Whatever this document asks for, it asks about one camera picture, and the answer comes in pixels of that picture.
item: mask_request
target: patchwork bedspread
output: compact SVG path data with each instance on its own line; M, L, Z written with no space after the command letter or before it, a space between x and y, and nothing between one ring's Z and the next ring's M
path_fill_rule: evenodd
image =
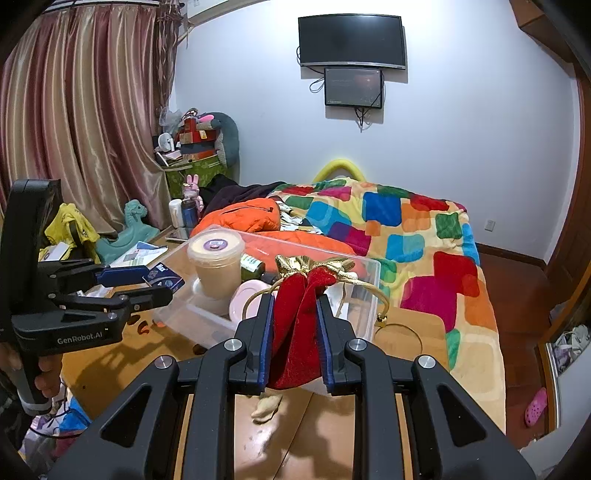
M442 319L452 375L505 431L505 370L466 209L352 179L285 184L272 196L304 224L378 260L393 306Z

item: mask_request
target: clear plastic storage box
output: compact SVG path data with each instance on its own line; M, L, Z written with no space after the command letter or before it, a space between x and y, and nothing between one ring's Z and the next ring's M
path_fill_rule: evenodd
M206 229L205 232L210 232L214 229L228 231L225 228L213 226ZM234 234L238 233L242 237L245 244L245 253L262 260L265 263L267 272L277 273L274 260L275 256L280 254L286 257L305 255L315 261L323 261L331 257L347 257L355 261L353 271L357 273L360 280L379 287L381 265L376 260L308 247L307 245L277 240L254 233L231 232ZM158 259L166 267L182 276L185 280L185 285L174 293L173 301L168 306L154 310L153 318L156 322L166 324L191 341L205 348L211 348L217 343L234 337L238 322L230 320L227 303L225 305L223 302L220 304L219 301L208 299L204 295L199 294L199 288L197 287L199 279L195 266L187 253L192 240L186 241L175 250ZM331 289L333 291L342 291L343 285L337 284L331 287ZM347 293L345 305L341 308L338 316L351 323L357 337L371 341L374 335L378 299L367 289L359 286L347 285ZM335 303L331 301L333 314L337 316L337 306ZM323 388L322 379L320 382L315 381L312 383L314 385L309 387L309 390L318 393L326 392L326 389Z

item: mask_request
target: green box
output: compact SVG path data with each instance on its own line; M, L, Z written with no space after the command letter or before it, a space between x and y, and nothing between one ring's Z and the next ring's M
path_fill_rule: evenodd
M224 167L216 156L203 160L185 163L179 166L165 168L168 191L173 199L183 198L183 183L187 175L199 175L199 186L204 187L212 181L215 175L221 173L229 177L229 169Z

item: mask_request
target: clothes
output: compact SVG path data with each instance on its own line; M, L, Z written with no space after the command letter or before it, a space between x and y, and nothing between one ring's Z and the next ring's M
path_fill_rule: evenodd
M312 225L307 218L298 215L294 208L286 205L279 197L273 197L273 200L279 205L282 231L294 232L299 230L322 235L322 231L318 227Z
M279 230L279 207L271 199L254 199L229 205L206 215L193 229L191 236L210 225L249 233Z
M73 203L62 203L60 205L56 217L45 229L45 235L52 245L57 245L59 242L68 244L68 250L62 259L65 260L70 256L72 250L82 246L88 258L91 258L97 264L100 263L99 256L95 251L95 243L100 236ZM45 250L41 250L39 253L40 259L44 253Z
M201 198L203 199L203 204L205 205L205 208L207 209L207 206L211 203L213 198L219 193L219 191L222 188L232 186L232 185L236 186L236 185L238 185L238 183L236 183L232 179L229 179L225 175L218 173L217 175L214 176L214 178L211 179L211 181L207 184L207 186L205 186L205 187L200 186L199 187L199 194L201 195Z
M234 203L245 202L247 200L257 199L257 198L264 198L273 190L275 190L279 185L283 185L284 182L276 181L275 183L271 183L269 185L249 185L248 187L241 187L240 185L236 184L229 184L227 181L229 179L223 180L219 179L218 176L214 177L212 182L205 188L205 189L214 189L216 185L219 185L219 190L215 194L215 196L207 202L207 206L205 207L205 215L216 210L221 210L228 205L232 205ZM205 197L203 197L203 190L202 190L202 198L203 201L206 202Z

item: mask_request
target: wooden table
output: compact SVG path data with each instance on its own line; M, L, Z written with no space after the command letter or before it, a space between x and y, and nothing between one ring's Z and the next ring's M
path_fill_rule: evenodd
M165 232L152 241L165 244ZM423 353L429 353L447 366L447 349L443 322L438 317L392 307L392 325L379 334L382 347L393 348L399 356L414 358L416 350L405 349L412 341L400 342L400 327L410 328L421 335ZM156 357L171 355L181 361L193 356L193 344L167 327L152 322L150 312L142 312L141 320L148 323L146 335L136 328L124 330L123 340L64 356L63 378L91 418L105 407ZM350 479L355 431L353 397L323 397L294 388L283 392L278 413L263 425L253 424L250 414L257 398L237 396L235 403L235 477L237 480L301 478ZM185 418L189 421L190 399ZM410 447L405 429L401 397L396 398L401 419L404 445L405 478L411 479ZM181 437L177 464L181 465L184 437ZM175 478L180 479L180 468Z

